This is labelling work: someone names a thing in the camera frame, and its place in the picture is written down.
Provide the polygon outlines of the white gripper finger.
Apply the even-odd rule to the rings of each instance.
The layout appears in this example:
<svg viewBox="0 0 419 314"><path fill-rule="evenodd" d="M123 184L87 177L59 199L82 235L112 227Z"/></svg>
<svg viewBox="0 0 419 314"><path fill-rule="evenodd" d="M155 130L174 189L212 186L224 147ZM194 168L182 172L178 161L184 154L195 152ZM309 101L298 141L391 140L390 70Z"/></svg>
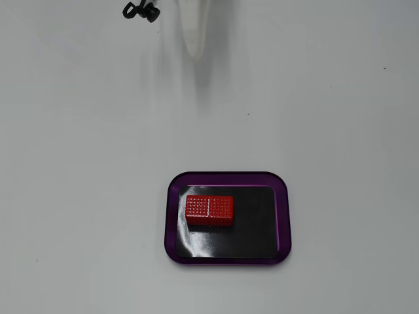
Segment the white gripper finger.
<svg viewBox="0 0 419 314"><path fill-rule="evenodd" d="M205 48L210 1L179 0L179 11L186 50L190 57L199 60Z"/></svg>

